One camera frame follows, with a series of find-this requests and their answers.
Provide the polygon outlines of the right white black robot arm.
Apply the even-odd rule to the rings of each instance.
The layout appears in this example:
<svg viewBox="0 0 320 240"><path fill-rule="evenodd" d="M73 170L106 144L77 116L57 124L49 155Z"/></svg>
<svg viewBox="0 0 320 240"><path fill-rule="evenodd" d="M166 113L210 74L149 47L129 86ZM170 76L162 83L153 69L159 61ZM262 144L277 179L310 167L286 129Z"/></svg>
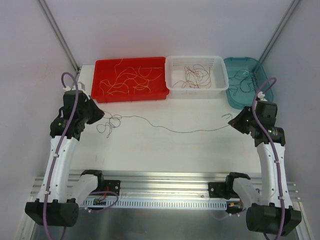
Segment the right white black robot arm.
<svg viewBox="0 0 320 240"><path fill-rule="evenodd" d="M289 195L285 173L285 132L276 127L278 107L275 103L258 100L244 109L228 124L254 139L260 167L261 188L257 190L246 173L230 172L223 182L209 182L212 199L238 198L245 209L247 228L276 239L287 236L302 221Z"/></svg>

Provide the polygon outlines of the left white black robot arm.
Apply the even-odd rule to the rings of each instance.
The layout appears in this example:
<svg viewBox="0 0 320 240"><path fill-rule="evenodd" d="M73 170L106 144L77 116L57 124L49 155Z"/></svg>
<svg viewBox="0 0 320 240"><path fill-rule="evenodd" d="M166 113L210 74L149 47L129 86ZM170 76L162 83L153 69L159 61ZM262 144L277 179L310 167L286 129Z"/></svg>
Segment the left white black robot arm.
<svg viewBox="0 0 320 240"><path fill-rule="evenodd" d="M82 90L68 90L63 106L50 124L50 154L36 200L27 202L25 213L40 226L72 227L80 205L90 195L119 198L114 184L107 185L101 170L84 170L78 182L67 190L71 162L86 125L101 120L104 112Z"/></svg>

